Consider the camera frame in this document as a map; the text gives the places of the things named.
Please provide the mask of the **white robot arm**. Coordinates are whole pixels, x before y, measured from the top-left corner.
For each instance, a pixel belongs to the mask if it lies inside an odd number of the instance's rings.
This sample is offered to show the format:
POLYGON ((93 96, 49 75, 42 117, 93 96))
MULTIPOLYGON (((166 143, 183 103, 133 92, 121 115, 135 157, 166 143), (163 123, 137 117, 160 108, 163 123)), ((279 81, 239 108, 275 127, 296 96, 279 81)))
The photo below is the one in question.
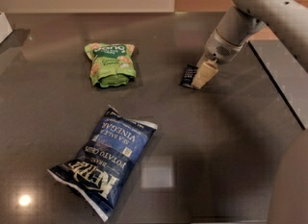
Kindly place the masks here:
POLYGON ((295 0, 232 0, 233 5, 209 36, 196 66, 192 87, 201 89, 232 61, 245 42, 268 27, 295 56, 308 64, 308 8, 295 0))

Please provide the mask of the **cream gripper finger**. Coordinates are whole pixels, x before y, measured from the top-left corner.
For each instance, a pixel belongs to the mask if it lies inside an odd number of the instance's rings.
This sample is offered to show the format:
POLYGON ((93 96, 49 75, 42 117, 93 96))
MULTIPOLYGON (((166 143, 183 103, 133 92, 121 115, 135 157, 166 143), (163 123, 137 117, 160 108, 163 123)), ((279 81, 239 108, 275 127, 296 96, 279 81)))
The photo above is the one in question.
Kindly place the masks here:
POLYGON ((197 72, 192 79, 192 87, 201 89, 218 73, 217 61, 207 60, 197 65, 197 72))

